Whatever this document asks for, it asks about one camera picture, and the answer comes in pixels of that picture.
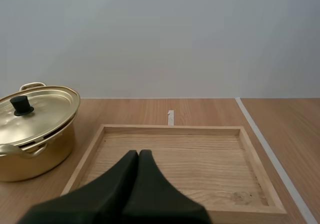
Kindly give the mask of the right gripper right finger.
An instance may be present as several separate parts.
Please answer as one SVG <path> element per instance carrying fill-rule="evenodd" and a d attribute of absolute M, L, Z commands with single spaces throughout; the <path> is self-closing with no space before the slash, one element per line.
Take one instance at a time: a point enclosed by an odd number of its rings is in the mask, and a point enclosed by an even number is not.
<path fill-rule="evenodd" d="M 139 153 L 137 176 L 122 211 L 124 224 L 211 224 L 206 209 L 162 174 L 151 150 Z"/>

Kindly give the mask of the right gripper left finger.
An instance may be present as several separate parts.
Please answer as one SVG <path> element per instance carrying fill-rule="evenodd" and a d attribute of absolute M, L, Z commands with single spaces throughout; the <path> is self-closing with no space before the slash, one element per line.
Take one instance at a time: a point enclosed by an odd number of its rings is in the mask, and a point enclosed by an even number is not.
<path fill-rule="evenodd" d="M 61 197 L 33 206 L 20 224 L 115 223 L 133 189 L 138 153 L 128 151 L 104 174 Z"/>

